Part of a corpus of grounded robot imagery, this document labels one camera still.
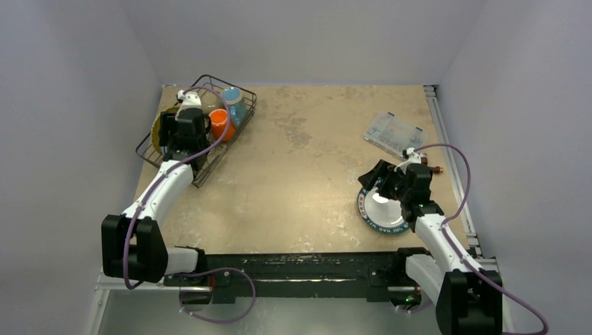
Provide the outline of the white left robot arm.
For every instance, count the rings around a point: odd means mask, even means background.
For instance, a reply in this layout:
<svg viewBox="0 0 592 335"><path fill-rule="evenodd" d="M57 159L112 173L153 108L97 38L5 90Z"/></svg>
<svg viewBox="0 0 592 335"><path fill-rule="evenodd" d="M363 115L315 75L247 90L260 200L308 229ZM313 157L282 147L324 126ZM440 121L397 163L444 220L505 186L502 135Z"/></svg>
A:
<svg viewBox="0 0 592 335"><path fill-rule="evenodd" d="M199 107L164 113L160 122L166 153L157 175L131 206L101 224L103 272L127 283L157 283L181 274L190 285L200 285L208 276L203 250L167 247L161 226L205 163L211 122Z"/></svg>

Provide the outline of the round woven bamboo mat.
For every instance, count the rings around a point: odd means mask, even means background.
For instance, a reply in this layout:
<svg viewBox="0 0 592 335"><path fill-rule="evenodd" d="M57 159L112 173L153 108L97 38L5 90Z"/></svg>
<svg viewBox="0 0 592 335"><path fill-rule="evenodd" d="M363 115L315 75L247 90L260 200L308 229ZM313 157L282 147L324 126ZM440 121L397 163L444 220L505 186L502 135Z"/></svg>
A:
<svg viewBox="0 0 592 335"><path fill-rule="evenodd" d="M165 114L171 114L171 113L176 114L177 111L179 110L179 108L180 108L179 105L174 105L174 106L171 106L165 110L160 111L157 114L157 116L151 126L151 131L150 131L151 145L154 148L154 150L162 156L164 155L164 151L163 151L163 147L159 144L161 120L165 116Z"/></svg>

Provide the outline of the blue butterfly mug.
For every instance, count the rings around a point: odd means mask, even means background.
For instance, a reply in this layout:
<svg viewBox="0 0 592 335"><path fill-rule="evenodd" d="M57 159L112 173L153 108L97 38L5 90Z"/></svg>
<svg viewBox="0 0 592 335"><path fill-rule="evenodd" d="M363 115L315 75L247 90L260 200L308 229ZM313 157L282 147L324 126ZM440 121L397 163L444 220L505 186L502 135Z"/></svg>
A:
<svg viewBox="0 0 592 335"><path fill-rule="evenodd" d="M242 90L237 87L229 87L223 91L223 98L229 107L231 121L238 129L247 114L246 102Z"/></svg>

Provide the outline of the green rim lettered plate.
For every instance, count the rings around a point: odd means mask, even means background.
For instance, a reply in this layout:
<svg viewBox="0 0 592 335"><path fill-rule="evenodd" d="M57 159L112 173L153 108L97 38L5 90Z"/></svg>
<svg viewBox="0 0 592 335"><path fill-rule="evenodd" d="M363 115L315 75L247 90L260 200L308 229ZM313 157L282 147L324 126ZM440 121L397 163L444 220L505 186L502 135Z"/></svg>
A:
<svg viewBox="0 0 592 335"><path fill-rule="evenodd" d="M400 235L410 227L401 215L400 202L379 200L377 188L370 191L361 188L357 194L357 210L362 220L376 232L386 235Z"/></svg>

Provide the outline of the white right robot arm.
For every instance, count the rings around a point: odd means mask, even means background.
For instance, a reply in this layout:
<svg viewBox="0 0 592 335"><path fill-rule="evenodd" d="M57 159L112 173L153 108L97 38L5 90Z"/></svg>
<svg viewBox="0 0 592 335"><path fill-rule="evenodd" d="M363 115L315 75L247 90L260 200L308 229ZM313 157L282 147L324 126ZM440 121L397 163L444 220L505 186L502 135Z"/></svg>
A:
<svg viewBox="0 0 592 335"><path fill-rule="evenodd" d="M402 219L429 251L397 260L392 275L399 283L419 284L435 304L442 334L501 334L501 277L472 258L449 229L444 211L431 199L432 177L421 163L394 166L380 160L357 179L364 190L399 202Z"/></svg>

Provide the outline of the red translucent cup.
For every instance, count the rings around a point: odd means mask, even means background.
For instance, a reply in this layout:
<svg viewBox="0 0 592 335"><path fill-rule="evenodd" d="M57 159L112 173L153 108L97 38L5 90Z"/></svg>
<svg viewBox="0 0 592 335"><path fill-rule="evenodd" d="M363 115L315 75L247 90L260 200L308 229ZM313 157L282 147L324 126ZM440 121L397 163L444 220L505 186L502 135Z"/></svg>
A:
<svg viewBox="0 0 592 335"><path fill-rule="evenodd" d="M226 110L222 108L213 110L209 113L209 118L212 123L211 133L215 140L221 138L226 126L228 126L228 130L225 133L225 136L222 138L222 141L227 142L232 139L233 135L235 134L235 126L232 122L232 119L229 118Z"/></svg>

